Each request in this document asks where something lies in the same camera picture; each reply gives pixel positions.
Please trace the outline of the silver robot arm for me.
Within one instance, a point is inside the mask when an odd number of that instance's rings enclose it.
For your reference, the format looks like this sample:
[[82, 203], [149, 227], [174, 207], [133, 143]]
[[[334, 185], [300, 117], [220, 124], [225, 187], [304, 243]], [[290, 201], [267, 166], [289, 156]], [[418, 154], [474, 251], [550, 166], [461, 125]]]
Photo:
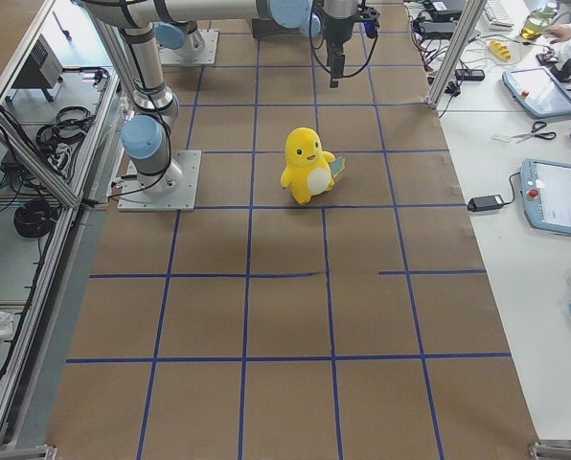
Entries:
[[154, 27], [157, 41], [162, 47], [181, 56], [195, 56], [205, 47], [205, 39], [198, 30], [196, 21], [182, 23], [157, 23]]
[[125, 44], [126, 62], [116, 66], [133, 80], [130, 97], [138, 109], [162, 116], [174, 101], [166, 86], [155, 34], [158, 23], [185, 25], [203, 20], [272, 19], [288, 29], [303, 29], [312, 37], [319, 23], [327, 46], [326, 72], [336, 88], [345, 73], [344, 44], [354, 25], [368, 22], [371, 37], [377, 36], [378, 13], [364, 1], [85, 1], [92, 19], [116, 28]]

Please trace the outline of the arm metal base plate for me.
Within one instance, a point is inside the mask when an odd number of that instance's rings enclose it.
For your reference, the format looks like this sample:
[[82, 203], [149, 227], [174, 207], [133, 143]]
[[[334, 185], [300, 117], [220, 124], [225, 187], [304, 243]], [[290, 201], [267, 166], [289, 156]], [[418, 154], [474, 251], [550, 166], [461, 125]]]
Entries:
[[135, 175], [135, 178], [124, 182], [118, 196], [118, 209], [123, 212], [192, 211], [200, 162], [200, 150], [177, 150], [172, 154], [166, 174], [153, 184], [156, 178], [138, 176], [129, 160], [126, 173]]
[[196, 29], [185, 34], [169, 24], [155, 32], [160, 60], [165, 67], [212, 65], [216, 61], [218, 31]]

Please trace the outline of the person hand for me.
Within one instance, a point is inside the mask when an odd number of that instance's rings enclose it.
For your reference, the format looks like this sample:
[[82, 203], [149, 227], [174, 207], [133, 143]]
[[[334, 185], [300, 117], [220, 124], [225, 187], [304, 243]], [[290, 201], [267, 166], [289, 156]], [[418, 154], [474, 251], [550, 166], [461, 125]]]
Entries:
[[571, 27], [567, 24], [550, 26], [545, 30], [544, 36], [551, 44], [566, 42], [571, 39]]

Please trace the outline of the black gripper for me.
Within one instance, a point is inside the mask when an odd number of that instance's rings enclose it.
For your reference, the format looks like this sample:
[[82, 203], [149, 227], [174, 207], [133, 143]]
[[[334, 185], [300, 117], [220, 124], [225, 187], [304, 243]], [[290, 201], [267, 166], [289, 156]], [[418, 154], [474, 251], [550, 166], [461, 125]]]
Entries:
[[329, 68], [331, 78], [330, 78], [330, 88], [338, 87], [338, 79], [334, 77], [344, 76], [345, 67], [345, 54], [342, 43], [327, 41], [327, 67]]

